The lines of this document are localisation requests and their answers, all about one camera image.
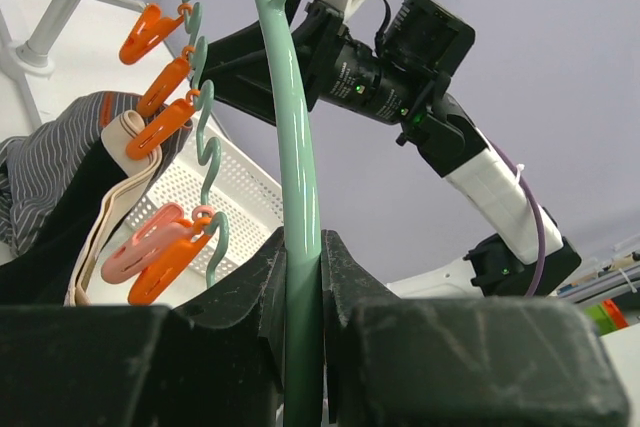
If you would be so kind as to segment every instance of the pink clothespin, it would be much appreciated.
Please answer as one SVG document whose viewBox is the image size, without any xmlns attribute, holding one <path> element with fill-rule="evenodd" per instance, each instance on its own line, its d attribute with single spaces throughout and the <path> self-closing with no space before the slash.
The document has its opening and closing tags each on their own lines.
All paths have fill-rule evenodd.
<svg viewBox="0 0 640 427">
<path fill-rule="evenodd" d="M 191 239 L 191 222 L 176 203 L 163 205 L 102 265 L 102 279 L 120 284 L 144 270 L 178 239 Z"/>
</svg>

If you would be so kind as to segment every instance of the wall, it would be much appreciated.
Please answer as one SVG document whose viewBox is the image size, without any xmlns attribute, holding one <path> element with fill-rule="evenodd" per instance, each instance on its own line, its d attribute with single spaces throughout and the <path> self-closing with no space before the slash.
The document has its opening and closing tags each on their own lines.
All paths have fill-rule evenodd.
<svg viewBox="0 0 640 427">
<path fill-rule="evenodd" d="M 255 20 L 252 0 L 201 0 L 205 33 Z M 400 0 L 389 0 L 394 11 Z M 477 31 L 450 91 L 479 127 L 526 165 L 537 197 L 584 256 L 640 231 L 637 0 L 437 0 Z M 163 0 L 173 11 L 179 0 Z M 382 8 L 351 22 L 371 40 Z M 184 38 L 172 39 L 175 48 Z M 275 177 L 275 130 L 225 106 L 233 140 Z M 398 129 L 319 103 L 312 114 L 322 225 L 383 281 L 439 267 L 491 233 Z"/>
</svg>

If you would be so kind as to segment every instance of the black fabric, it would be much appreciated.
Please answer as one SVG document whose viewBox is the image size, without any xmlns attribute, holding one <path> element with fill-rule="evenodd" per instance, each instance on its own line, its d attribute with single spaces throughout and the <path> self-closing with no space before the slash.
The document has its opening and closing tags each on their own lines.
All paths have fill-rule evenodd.
<svg viewBox="0 0 640 427">
<path fill-rule="evenodd" d="M 0 266 L 0 305 L 64 302 L 102 198 L 126 178 L 102 141 L 94 143 L 31 249 Z"/>
</svg>

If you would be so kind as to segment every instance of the white pole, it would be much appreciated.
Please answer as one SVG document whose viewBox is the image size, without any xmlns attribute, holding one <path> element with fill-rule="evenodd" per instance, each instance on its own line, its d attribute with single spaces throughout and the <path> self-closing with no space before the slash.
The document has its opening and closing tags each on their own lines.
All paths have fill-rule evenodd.
<svg viewBox="0 0 640 427">
<path fill-rule="evenodd" d="M 18 56 L 34 67 L 45 67 L 51 46 L 79 3 L 80 0 L 51 0 L 31 38 L 18 47 Z"/>
</svg>

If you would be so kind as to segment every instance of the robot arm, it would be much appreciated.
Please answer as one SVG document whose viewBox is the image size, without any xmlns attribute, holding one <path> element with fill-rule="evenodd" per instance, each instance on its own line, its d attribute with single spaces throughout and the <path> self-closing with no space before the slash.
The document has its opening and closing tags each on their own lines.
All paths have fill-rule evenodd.
<svg viewBox="0 0 640 427">
<path fill-rule="evenodd" d="M 300 1 L 288 0 L 289 21 Z M 474 291 L 523 295 L 535 271 L 540 230 L 545 272 L 536 293 L 549 294 L 579 266 L 580 257 L 543 209 L 537 228 L 515 173 L 447 93 L 474 43 L 474 30 L 432 0 L 404 0 L 393 22 L 382 26 L 374 51 L 346 25 L 362 2 L 314 0 L 292 32 L 308 109 L 324 100 L 400 124 L 397 143 L 414 144 L 431 168 L 471 201 L 497 232 L 456 263 L 473 273 L 467 282 Z M 215 82 L 217 100 L 275 125 L 258 23 L 209 45 L 206 79 Z"/>
</svg>

